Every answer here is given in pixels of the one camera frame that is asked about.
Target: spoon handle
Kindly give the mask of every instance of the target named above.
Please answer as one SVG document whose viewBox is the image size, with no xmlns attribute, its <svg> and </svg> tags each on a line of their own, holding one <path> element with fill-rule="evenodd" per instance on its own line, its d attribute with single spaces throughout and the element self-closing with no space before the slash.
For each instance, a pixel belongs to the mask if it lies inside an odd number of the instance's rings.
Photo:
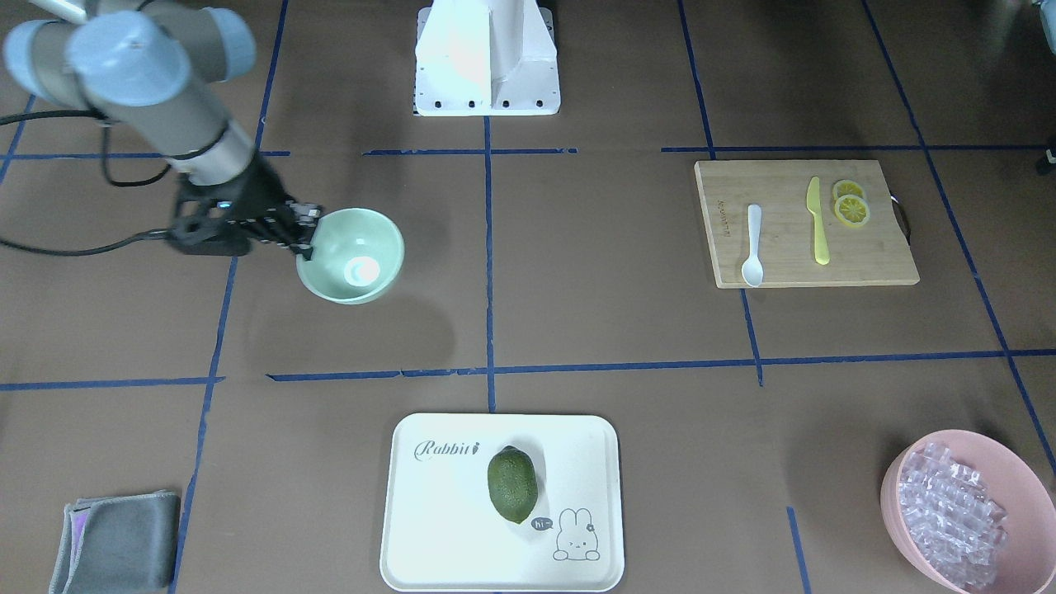
<svg viewBox="0 0 1056 594">
<path fill-rule="evenodd" d="M 759 226 L 762 224 L 762 208 L 758 204 L 748 206 L 748 248 L 750 256 L 759 256 Z"/>
</svg>

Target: knife handle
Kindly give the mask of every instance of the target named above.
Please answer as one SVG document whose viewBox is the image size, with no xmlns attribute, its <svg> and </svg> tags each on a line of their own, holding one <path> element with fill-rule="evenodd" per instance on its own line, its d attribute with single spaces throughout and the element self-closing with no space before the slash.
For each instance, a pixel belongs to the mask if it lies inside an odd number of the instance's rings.
<svg viewBox="0 0 1056 594">
<path fill-rule="evenodd" d="M 814 215 L 814 261 L 823 266 L 829 263 L 829 242 L 825 239 L 822 215 Z"/>
</svg>

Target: bowl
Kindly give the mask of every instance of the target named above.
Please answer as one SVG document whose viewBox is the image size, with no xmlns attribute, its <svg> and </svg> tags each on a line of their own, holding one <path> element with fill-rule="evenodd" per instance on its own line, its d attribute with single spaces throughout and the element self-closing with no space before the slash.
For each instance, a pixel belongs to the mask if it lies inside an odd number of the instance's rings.
<svg viewBox="0 0 1056 594">
<path fill-rule="evenodd" d="M 899 505 L 899 478 L 906 457 L 928 442 L 945 444 L 956 462 L 972 466 L 986 482 L 991 499 L 1007 512 L 1007 542 L 997 557 L 997 580 L 986 594 L 1038 594 L 1056 575 L 1056 507 L 1038 477 L 1012 450 L 979 433 L 949 429 L 920 439 L 906 448 L 887 469 L 880 493 L 880 507 L 891 540 L 918 570 L 946 588 L 965 590 L 942 577 L 917 549 Z"/>
<path fill-rule="evenodd" d="M 354 305 L 392 286 L 403 264 L 403 236 L 388 217 L 345 208 L 319 220 L 312 259 L 297 256 L 297 276 L 323 299 Z"/>
</svg>

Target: light blue joint cap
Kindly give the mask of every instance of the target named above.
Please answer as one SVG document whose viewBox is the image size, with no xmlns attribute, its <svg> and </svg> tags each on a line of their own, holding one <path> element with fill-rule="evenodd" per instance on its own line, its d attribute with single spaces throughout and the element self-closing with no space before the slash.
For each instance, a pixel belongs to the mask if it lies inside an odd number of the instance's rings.
<svg viewBox="0 0 1056 594">
<path fill-rule="evenodd" d="M 227 8 L 203 8 L 208 11 L 220 29 L 227 58 L 227 75 L 224 80 L 242 76 L 253 68 L 257 61 L 257 42 L 253 34 L 238 14 Z"/>
<path fill-rule="evenodd" d="M 37 79 L 37 73 L 33 67 L 33 39 L 37 36 L 40 27 L 50 22 L 55 21 L 29 21 L 13 29 L 3 42 L 3 61 L 7 67 L 7 72 L 23 89 L 49 103 L 58 105 L 44 91 L 44 87 Z"/>
<path fill-rule="evenodd" d="M 175 39 L 143 13 L 121 11 L 81 25 L 65 58 L 84 86 L 115 105 L 163 104 L 191 78 L 191 60 Z"/>
<path fill-rule="evenodd" d="M 1049 49 L 1056 54 L 1056 2 L 1052 0 L 1041 3 L 1041 29 L 1045 31 Z"/>
</svg>

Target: gray cloth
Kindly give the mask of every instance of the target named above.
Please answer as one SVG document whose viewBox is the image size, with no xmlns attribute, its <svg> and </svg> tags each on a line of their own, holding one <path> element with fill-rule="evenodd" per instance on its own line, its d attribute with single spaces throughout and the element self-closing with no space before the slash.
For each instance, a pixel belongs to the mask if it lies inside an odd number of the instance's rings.
<svg viewBox="0 0 1056 594">
<path fill-rule="evenodd" d="M 78 499 L 63 511 L 49 594 L 137 594 L 172 580 L 180 496 Z"/>
</svg>

